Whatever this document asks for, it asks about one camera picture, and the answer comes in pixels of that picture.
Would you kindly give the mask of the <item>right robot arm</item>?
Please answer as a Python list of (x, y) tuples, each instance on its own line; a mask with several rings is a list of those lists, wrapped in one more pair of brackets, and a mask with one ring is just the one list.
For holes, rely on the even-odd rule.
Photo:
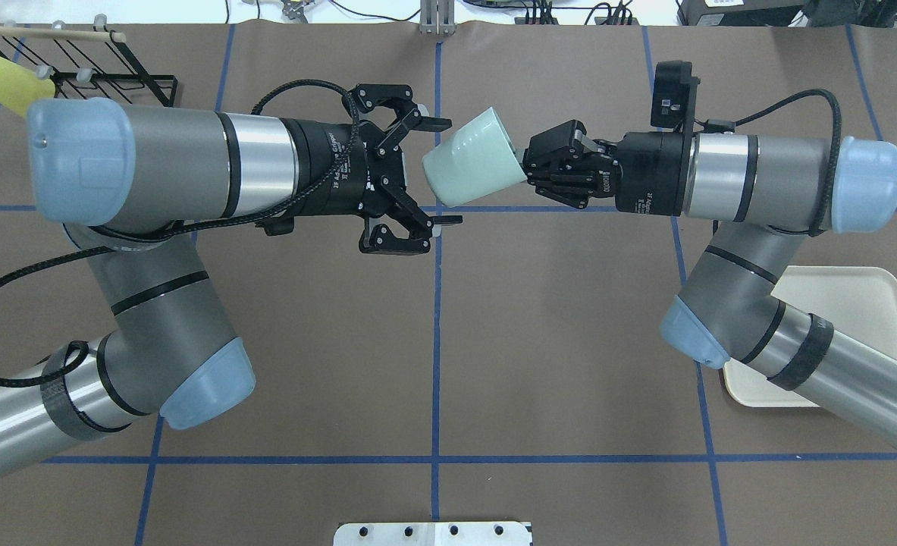
[(894, 215), (896, 146), (845, 139), (832, 196), (829, 157), (826, 140), (739, 133), (629, 132), (612, 143), (579, 121), (516, 153), (536, 193), (569, 206), (614, 197), (624, 213), (718, 221), (663, 338), (712, 369), (746, 364), (897, 449), (897, 360), (773, 295), (813, 232), (878, 231)]

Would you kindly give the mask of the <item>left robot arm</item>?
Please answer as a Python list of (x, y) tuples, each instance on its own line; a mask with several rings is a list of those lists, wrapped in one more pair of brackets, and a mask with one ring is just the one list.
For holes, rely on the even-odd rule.
[(459, 215), (429, 215), (406, 188), (402, 141), (451, 125), (406, 84), (281, 84), (248, 114), (46, 98), (27, 113), (36, 207), (74, 253), (0, 277), (87, 260), (118, 327), (0, 376), (0, 478), (158, 414), (178, 431), (255, 388), (243, 339), (192, 241), (253, 224), (355, 215), (362, 253), (428, 253)]

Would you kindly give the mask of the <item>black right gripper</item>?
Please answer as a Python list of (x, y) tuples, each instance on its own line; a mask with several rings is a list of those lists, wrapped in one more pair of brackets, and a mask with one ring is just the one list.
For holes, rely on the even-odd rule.
[[(622, 213), (681, 215), (691, 141), (687, 133), (649, 131), (615, 144), (590, 138), (581, 121), (570, 120), (532, 136), (523, 170), (536, 194), (574, 209), (613, 197)], [(610, 167), (614, 173), (605, 171)]]

